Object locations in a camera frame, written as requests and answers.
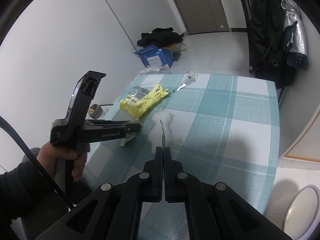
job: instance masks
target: screen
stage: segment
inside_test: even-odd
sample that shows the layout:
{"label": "screen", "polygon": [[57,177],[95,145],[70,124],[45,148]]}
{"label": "screen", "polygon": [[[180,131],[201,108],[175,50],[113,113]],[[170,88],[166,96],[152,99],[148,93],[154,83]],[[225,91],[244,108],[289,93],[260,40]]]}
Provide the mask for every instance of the screen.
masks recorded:
{"label": "screen", "polygon": [[73,93],[72,93],[71,101],[70,101],[70,104],[69,104],[69,108],[72,108],[72,107],[73,107],[73,104],[74,104],[75,101],[76,101],[76,97],[77,97],[77,94],[78,94],[78,92],[79,92],[79,89],[80,89],[80,86],[81,86],[82,81],[83,81],[83,78],[77,83],[76,88],[75,88],[75,90],[74,90]]}

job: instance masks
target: teal plaid tablecloth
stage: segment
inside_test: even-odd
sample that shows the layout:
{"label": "teal plaid tablecloth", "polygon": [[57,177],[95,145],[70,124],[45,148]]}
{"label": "teal plaid tablecloth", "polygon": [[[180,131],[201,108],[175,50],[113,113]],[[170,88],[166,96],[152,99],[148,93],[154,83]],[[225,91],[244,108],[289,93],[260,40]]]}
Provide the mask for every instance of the teal plaid tablecloth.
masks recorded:
{"label": "teal plaid tablecloth", "polygon": [[[173,90],[184,74],[138,76],[105,116],[112,120],[119,101],[136,85],[156,83]],[[276,173],[279,111],[273,82],[247,77],[199,74],[196,82],[163,98],[140,118],[139,135],[119,147],[119,140],[92,145],[84,175],[92,189],[104,182],[125,182],[154,158],[148,132],[154,112],[169,110],[172,158],[184,171],[209,184],[224,182],[263,212]],[[139,239],[188,239],[184,205],[144,203]]]}

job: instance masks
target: white tissue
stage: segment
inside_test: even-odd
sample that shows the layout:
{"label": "white tissue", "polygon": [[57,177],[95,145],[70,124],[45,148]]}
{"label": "white tissue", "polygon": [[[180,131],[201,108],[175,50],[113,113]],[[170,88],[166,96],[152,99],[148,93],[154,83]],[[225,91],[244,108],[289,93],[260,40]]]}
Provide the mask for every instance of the white tissue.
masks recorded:
{"label": "white tissue", "polygon": [[152,143],[151,152],[153,154],[156,153],[156,147],[162,146],[162,126],[160,120],[163,124],[163,130],[165,135],[165,146],[168,147],[172,140],[171,130],[169,125],[172,123],[173,114],[170,111],[161,111],[154,113],[152,116],[152,120],[155,123],[153,129],[149,132],[148,141]]}

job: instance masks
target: black cable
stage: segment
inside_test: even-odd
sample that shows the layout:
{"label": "black cable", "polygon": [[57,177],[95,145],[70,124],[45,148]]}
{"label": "black cable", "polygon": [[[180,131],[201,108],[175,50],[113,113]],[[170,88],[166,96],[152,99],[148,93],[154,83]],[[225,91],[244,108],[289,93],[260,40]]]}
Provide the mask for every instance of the black cable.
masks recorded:
{"label": "black cable", "polygon": [[280,99],[282,97],[282,94],[284,92],[284,88],[281,88],[280,94],[279,94],[279,98],[278,98],[278,104],[280,103]]}
{"label": "black cable", "polygon": [[41,165],[41,163],[37,160],[37,158],[32,154],[28,146],[21,139],[18,133],[13,129],[13,127],[0,116],[0,127],[10,135],[10,137],[18,144],[24,154],[29,158],[29,160],[33,163],[33,165],[37,168],[37,170],[44,176],[44,178],[49,182],[49,184],[53,187],[53,189],[60,195],[60,197],[65,201],[70,209],[73,209],[74,206],[72,202],[68,199],[66,193],[62,191],[62,189],[58,186],[58,184],[54,181],[53,178],[49,175],[49,173],[45,170],[45,168]]}

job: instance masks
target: door frame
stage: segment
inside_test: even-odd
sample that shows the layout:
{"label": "door frame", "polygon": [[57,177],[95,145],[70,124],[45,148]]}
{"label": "door frame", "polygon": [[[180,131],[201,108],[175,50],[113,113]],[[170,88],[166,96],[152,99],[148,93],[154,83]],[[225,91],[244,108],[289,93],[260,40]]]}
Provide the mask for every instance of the door frame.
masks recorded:
{"label": "door frame", "polygon": [[[187,23],[186,23],[185,18],[183,17],[183,14],[182,14],[182,12],[181,12],[181,10],[180,10],[180,7],[179,7],[179,5],[178,5],[178,3],[177,3],[177,0],[173,0],[173,2],[174,2],[174,4],[175,4],[175,6],[177,7],[177,10],[178,10],[178,12],[179,12],[179,14],[180,14],[180,16],[181,16],[181,19],[182,19],[182,21],[183,21],[183,24],[184,24],[185,28],[186,28],[186,33],[185,33],[185,35],[190,35],[188,25],[187,25]],[[230,27],[229,27],[229,25],[228,25],[228,19],[227,19],[227,16],[226,16],[226,14],[225,14],[224,7],[223,7],[223,4],[222,4],[221,0],[219,0],[219,3],[220,3],[220,6],[221,6],[221,8],[222,8],[223,16],[224,16],[225,19],[226,19],[227,29],[229,30],[229,32],[231,32],[231,29],[230,29]]]}
{"label": "door frame", "polygon": [[249,73],[253,73],[253,49],[252,49],[252,35],[251,35],[251,0],[240,0],[243,8],[245,25],[247,26],[248,46],[249,46]]}

